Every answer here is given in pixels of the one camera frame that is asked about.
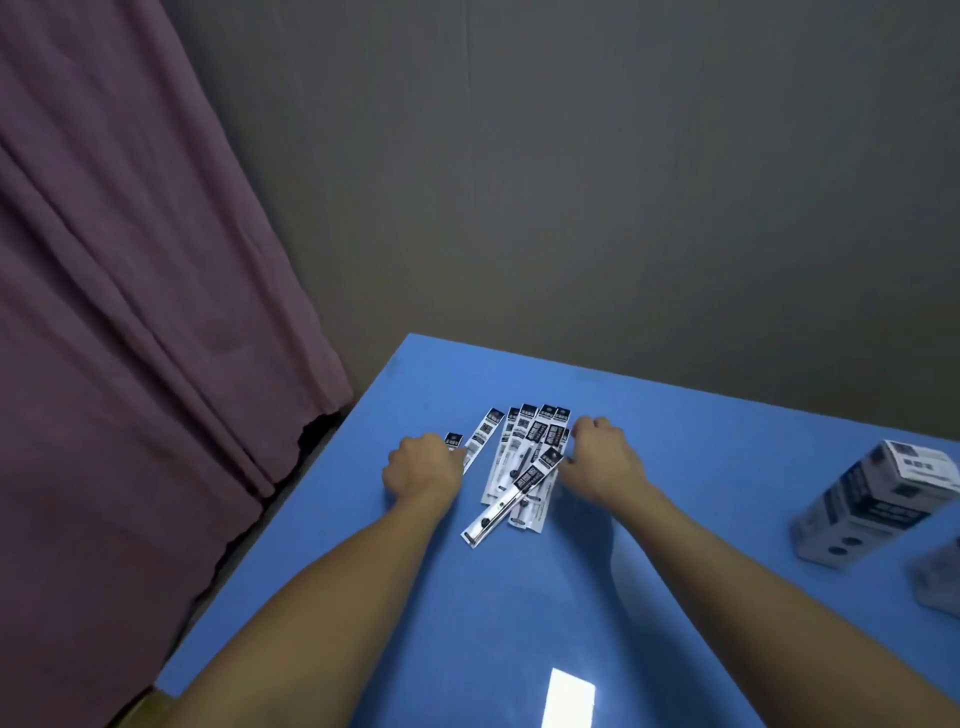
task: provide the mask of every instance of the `hand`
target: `hand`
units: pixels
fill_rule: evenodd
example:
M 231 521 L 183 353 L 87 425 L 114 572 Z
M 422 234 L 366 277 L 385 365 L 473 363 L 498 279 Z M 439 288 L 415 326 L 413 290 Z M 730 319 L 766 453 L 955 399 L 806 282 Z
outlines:
M 390 465 L 383 469 L 383 484 L 397 502 L 428 500 L 445 513 L 463 483 L 466 454 L 464 448 L 451 452 L 433 432 L 404 437 L 387 458 Z
M 574 459 L 560 464 L 560 480 L 578 496 L 616 515 L 631 498 L 659 492 L 647 480 L 623 430 L 606 417 L 581 417 L 573 426 L 573 437 Z

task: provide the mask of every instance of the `forearm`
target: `forearm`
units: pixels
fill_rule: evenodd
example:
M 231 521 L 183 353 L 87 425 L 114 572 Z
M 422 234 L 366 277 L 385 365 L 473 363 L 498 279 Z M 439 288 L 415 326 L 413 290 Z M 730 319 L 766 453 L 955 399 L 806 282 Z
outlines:
M 652 486 L 614 515 L 767 725 L 960 725 L 956 704 L 891 652 Z
M 304 569 L 191 685 L 170 728 L 347 725 L 445 510 L 402 500 Z

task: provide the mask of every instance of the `gray wall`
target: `gray wall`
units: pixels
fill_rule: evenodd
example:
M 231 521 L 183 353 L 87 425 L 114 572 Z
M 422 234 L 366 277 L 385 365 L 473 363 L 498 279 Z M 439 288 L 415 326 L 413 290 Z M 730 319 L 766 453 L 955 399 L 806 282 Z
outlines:
M 957 4 L 165 6 L 358 388 L 412 330 L 960 436 Z

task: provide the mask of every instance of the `right hand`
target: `right hand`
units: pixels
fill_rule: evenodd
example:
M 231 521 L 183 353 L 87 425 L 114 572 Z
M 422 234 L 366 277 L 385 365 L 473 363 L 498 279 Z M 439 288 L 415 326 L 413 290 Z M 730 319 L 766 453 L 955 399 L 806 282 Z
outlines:
M 560 464 L 560 480 L 578 496 L 616 515 L 632 498 L 657 492 L 623 430 L 606 417 L 581 417 L 572 434 L 573 461 Z

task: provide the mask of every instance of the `white box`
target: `white box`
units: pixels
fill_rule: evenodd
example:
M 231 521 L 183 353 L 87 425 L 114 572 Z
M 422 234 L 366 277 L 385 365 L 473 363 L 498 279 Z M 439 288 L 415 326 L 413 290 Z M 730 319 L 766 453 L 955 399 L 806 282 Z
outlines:
M 802 559 L 842 569 L 960 498 L 943 452 L 884 440 L 790 523 Z
M 960 538 L 910 562 L 906 573 L 924 607 L 960 617 Z

